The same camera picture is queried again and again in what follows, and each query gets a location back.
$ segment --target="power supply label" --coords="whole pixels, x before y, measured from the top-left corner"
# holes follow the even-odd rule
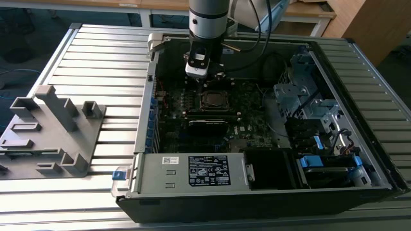
[[[188,183],[192,187],[231,185],[227,156],[189,156]]]

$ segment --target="floor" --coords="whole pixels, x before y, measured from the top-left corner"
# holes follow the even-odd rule
[[[125,13],[97,13],[97,12],[73,12],[57,11],[57,18],[50,19],[50,15],[45,10],[32,10],[30,20],[34,25],[34,32],[25,35],[25,40],[33,49],[34,57],[21,63],[9,64],[0,58],[0,71],[2,69],[34,69],[41,71],[56,49],[60,40],[67,32],[71,23],[100,24],[113,26],[140,26],[139,16],[128,15]],[[153,26],[167,28],[187,28],[188,18],[185,16],[153,16]],[[383,76],[385,77],[397,95],[404,100],[405,104],[411,106],[409,82],[411,74],[411,56],[401,59],[396,58],[396,54],[391,54],[377,67]],[[14,82],[0,89],[0,133],[4,126],[12,118],[9,111],[12,98],[25,96],[32,84],[34,83],[37,74],[30,72],[10,72],[4,75],[0,74],[1,83]]]

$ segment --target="cable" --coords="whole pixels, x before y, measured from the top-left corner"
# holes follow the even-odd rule
[[[265,37],[265,43],[264,43],[261,53],[257,56],[257,58],[249,64],[240,66],[240,67],[236,67],[236,68],[232,68],[232,69],[225,69],[225,72],[240,71],[240,70],[251,67],[259,61],[263,54],[265,53],[265,50],[267,50],[267,47],[268,47],[269,36],[271,36],[271,29],[272,29],[272,12],[271,12],[272,9],[271,9],[269,0],[265,0],[265,2],[267,2],[267,10],[268,10],[268,34],[267,34],[267,37]]]
[[[339,136],[340,136],[340,134],[341,134],[344,131],[348,131],[348,129],[341,128],[341,129],[339,130],[339,132],[336,133],[336,136],[335,136],[335,138],[333,138],[332,145],[331,145],[331,148],[329,148],[329,155],[332,155],[332,153],[333,153],[336,141],[339,140]]]
[[[261,39],[261,25],[259,23],[259,17],[257,17],[257,10],[256,10],[256,6],[252,2],[252,0],[248,0],[249,1],[249,4],[251,4],[251,7],[252,7],[252,11],[255,12],[255,16],[256,16],[256,24],[257,24],[257,39],[256,39],[256,43],[253,44],[253,46],[248,49],[241,49],[240,50],[240,53],[248,53],[251,51],[253,51],[253,49],[257,47],[257,44],[260,42],[260,39]]]
[[[259,88],[257,83],[256,83],[256,88],[257,88],[259,92],[261,93],[261,95],[264,95],[264,93],[263,93],[263,91],[261,91],[261,88]]]
[[[38,72],[37,70],[30,70],[30,69],[14,69],[14,70],[8,70],[8,71],[4,71],[0,73],[0,75],[5,74],[5,73],[9,73],[9,72],[13,72],[13,71],[28,71],[28,72],[36,72],[37,74],[41,74],[41,72]]]
[[[8,97],[2,97],[2,96],[0,96],[0,99],[4,99],[4,100],[14,100],[14,98],[8,98]]]
[[[276,130],[275,130],[275,129],[269,126],[269,124],[268,124],[268,123],[267,123],[267,126],[269,127],[271,131],[273,131],[273,132],[275,132],[275,134],[276,134],[276,135],[279,135],[279,136],[281,136],[281,137],[288,138],[288,136],[285,136],[285,135],[283,135],[283,134],[277,133],[277,132],[276,132]]]
[[[265,66],[267,61],[268,61],[268,58],[269,58],[271,56],[275,56],[275,57],[281,58],[281,61],[283,61],[283,63],[284,63],[284,69],[285,69],[285,71],[287,71],[288,62],[287,62],[285,57],[284,57],[280,53],[277,53],[276,51],[272,51],[272,52],[267,53],[267,54],[261,57],[261,60],[260,60],[260,62],[259,62],[259,69],[257,69],[259,74],[257,74],[257,76],[259,76],[259,79],[260,79],[260,80],[264,79],[264,66]]]
[[[265,98],[265,94],[267,94],[268,90],[269,90],[269,89],[267,89],[267,90],[264,91],[264,94],[263,94],[261,107],[264,107],[264,98]]]
[[[296,113],[307,106],[307,104],[313,100],[315,96],[320,93],[320,90],[317,89],[308,97],[308,99],[305,100],[305,102],[303,102],[303,104],[296,108],[296,110],[293,111],[291,117],[295,117]]]
[[[348,151],[353,148],[353,140],[349,138],[349,136],[347,136],[347,140],[351,142],[348,147],[345,148],[345,150],[343,151],[343,154],[347,155]]]

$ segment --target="barcode sticker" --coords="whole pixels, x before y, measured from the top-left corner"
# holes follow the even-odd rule
[[[124,4],[124,3],[120,3],[119,5],[120,6],[127,6],[127,7],[137,7],[137,4]]]
[[[177,165],[179,164],[179,157],[176,156],[164,156],[163,157],[163,162],[164,165]]]

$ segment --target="slotted aluminum surface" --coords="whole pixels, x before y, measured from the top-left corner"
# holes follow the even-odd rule
[[[89,174],[81,179],[0,181],[0,225],[5,225],[0,230],[163,230],[195,227],[216,230],[347,221],[369,222],[369,227],[369,220],[407,219],[411,216],[411,195],[403,195],[392,201],[363,205],[335,216],[135,224],[111,196],[111,173],[117,166],[132,163],[148,66],[145,44],[152,32],[187,33],[185,30],[95,25],[83,25],[80,29],[68,31],[29,96],[38,84],[50,84],[57,95],[71,97],[75,103],[95,100],[108,106]],[[320,44],[376,136],[404,178],[411,180],[409,112],[355,44],[343,39],[275,38],[313,40]],[[119,189],[127,189],[125,182],[120,182]]]

